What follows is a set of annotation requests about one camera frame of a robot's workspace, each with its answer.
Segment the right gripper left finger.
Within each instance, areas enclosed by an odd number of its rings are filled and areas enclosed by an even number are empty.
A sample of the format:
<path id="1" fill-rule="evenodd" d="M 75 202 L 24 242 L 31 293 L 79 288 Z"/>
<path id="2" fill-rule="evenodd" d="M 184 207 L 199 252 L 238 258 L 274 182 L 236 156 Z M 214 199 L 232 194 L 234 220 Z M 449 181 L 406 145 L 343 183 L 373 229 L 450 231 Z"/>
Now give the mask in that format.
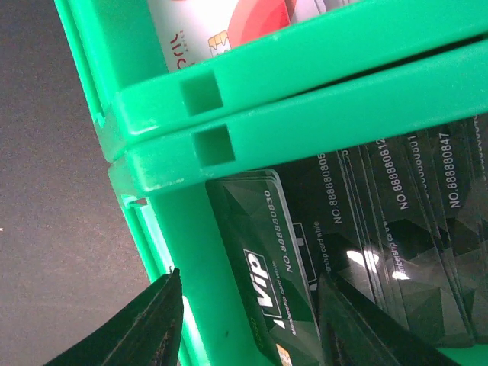
<path id="1" fill-rule="evenodd" d="M 184 315 L 180 271 L 162 275 L 48 365 L 176 365 Z"/>

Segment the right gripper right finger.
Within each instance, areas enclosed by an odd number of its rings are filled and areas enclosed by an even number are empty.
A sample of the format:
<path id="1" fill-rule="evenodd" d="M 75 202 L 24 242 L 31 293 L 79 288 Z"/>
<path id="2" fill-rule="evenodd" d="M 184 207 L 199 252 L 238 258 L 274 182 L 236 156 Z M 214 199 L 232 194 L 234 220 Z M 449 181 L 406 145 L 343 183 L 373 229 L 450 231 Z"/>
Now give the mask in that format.
<path id="1" fill-rule="evenodd" d="M 317 310 L 326 365 L 457 364 L 340 278 L 320 275 Z"/>

